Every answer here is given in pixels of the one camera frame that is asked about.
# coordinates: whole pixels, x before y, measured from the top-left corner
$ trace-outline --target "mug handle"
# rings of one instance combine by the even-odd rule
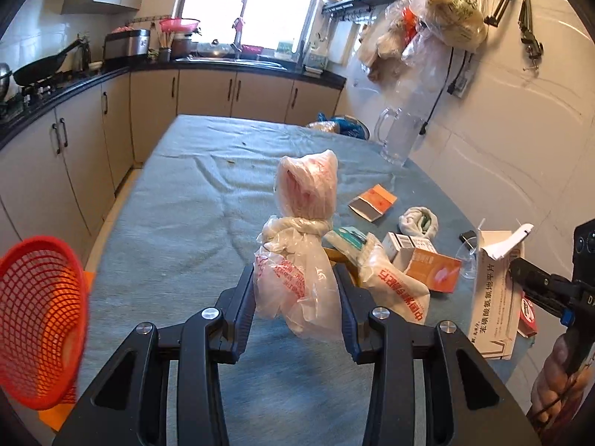
[[[374,139],[380,144],[384,144],[386,142],[386,140],[383,141],[380,139],[380,127],[382,127],[382,124],[385,123],[387,116],[397,117],[397,112],[393,109],[387,108],[382,111],[382,114],[380,114],[380,117],[376,122],[376,127],[374,127]]]

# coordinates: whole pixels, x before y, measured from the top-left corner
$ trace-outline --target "rolled towel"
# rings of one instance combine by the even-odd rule
[[[413,206],[399,217],[399,228],[404,235],[434,239],[438,233],[438,218],[423,206]]]

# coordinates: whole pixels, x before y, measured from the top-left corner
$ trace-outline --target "table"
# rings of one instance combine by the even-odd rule
[[[411,161],[397,168],[381,158],[378,144],[273,123],[179,116],[146,163],[106,243],[90,298],[78,393],[137,323],[184,322],[235,286],[243,267],[254,261],[263,224],[278,213],[273,183],[279,158],[326,149],[339,162],[335,225],[351,224],[382,240],[397,230],[403,211],[427,206],[440,223],[436,249],[454,256],[459,234],[471,223]],[[398,200],[372,224],[347,204],[378,183]],[[454,294],[432,294],[426,324],[450,319],[468,330],[472,289],[471,281],[460,279]],[[503,381],[527,348],[528,341],[518,338],[511,361],[491,361]],[[240,362],[219,366],[231,444],[361,444],[372,370],[356,366],[343,343],[299,339],[282,318],[255,317]],[[415,370],[420,378],[419,364]],[[176,444],[175,372],[172,363],[168,444]],[[422,411],[416,422],[423,430]]]

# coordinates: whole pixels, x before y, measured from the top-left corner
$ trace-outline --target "red plastic basket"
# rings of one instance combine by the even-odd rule
[[[35,410],[74,403],[87,333],[83,269],[68,245],[35,236],[0,262],[0,383]]]
[[[162,32],[188,32],[192,33],[198,28],[200,20],[194,18],[166,18],[159,25]]]

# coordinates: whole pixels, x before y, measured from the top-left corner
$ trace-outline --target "frying pan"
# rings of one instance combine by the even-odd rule
[[[82,41],[78,38],[60,53],[25,65],[25,67],[13,72],[14,81],[17,83],[17,85],[25,87],[51,77],[64,63],[66,54],[70,52],[70,50],[78,47],[81,42]]]

